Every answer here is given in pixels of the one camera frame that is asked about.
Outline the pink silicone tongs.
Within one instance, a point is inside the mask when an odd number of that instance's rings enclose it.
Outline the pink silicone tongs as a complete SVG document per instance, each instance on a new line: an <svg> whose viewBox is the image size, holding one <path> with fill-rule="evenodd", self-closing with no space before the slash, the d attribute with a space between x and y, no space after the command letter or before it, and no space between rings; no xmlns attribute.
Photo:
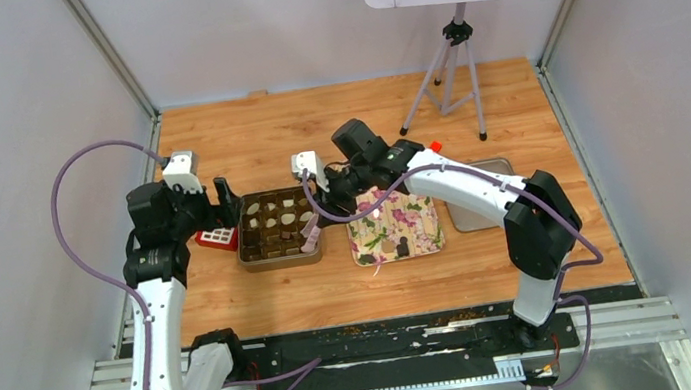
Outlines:
<svg viewBox="0 0 691 390"><path fill-rule="evenodd" d="M316 249L321 232L321 229L318 226L318 222L319 215L312 214L305 226L300 231L301 236L304 237L303 246L300 248L301 252L307 254L313 252Z"/></svg>

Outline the floral patterned tray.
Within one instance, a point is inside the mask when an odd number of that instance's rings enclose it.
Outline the floral patterned tray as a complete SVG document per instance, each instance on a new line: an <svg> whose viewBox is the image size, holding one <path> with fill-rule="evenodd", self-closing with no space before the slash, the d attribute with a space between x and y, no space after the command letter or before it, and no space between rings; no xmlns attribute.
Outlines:
<svg viewBox="0 0 691 390"><path fill-rule="evenodd" d="M354 262L380 266L442 251L445 234L431 197L393 192L372 213L347 225ZM397 258L396 245L408 238L411 255Z"/></svg>

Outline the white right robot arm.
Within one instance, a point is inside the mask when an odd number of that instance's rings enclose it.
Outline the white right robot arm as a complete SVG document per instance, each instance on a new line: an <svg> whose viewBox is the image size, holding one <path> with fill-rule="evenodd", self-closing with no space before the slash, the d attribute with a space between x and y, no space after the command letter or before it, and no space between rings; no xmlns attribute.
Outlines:
<svg viewBox="0 0 691 390"><path fill-rule="evenodd" d="M582 240L582 220L549 172L530 177L476 169L443 157L433 146L406 139L388 144L352 119L331 138L346 158L325 164L311 153L292 158L292 173L313 193L318 225L360 218L358 196L375 188L384 202L395 192L436 198L476 213L505 233L507 253L520 272L512 337L535 350L549 339L567 259Z"/></svg>

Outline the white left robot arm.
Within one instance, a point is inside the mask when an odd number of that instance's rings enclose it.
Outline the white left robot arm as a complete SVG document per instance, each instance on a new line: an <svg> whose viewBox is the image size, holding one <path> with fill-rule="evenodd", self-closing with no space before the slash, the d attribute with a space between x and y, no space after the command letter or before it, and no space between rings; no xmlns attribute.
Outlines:
<svg viewBox="0 0 691 390"><path fill-rule="evenodd" d="M133 299L135 343L130 390L221 390L249 372L248 355L231 329L199 335L189 362L181 359L181 319L187 291L188 241L199 231L237 224L242 200L225 178L214 179L218 201L179 184L149 182L127 195L134 224L127 239L121 286Z"/></svg>

